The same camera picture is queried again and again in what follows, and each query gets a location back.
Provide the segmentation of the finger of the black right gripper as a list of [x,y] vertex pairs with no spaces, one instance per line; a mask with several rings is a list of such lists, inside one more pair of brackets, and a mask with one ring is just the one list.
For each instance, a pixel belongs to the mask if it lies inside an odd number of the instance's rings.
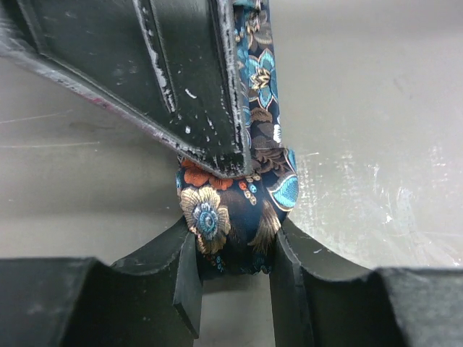
[[231,1],[3,1],[1,55],[221,178],[251,172]]

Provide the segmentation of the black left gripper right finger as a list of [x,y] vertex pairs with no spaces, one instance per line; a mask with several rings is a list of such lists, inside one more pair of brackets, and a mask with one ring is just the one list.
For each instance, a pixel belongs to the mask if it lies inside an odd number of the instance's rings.
[[369,270],[290,220],[270,275],[277,346],[460,346],[462,270]]

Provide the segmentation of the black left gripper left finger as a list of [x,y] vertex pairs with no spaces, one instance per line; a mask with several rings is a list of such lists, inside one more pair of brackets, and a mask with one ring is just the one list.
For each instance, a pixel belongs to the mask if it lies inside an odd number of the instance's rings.
[[201,305],[195,237],[183,220],[113,265],[1,261],[3,346],[191,346]]

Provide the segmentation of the dark floral necktie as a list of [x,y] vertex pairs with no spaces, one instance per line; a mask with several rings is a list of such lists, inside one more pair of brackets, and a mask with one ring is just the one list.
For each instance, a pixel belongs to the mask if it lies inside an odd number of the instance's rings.
[[220,179],[179,159],[177,194],[195,236],[200,276],[271,272],[275,237],[299,192],[293,150],[284,147],[267,1],[235,1],[234,38],[252,173]]

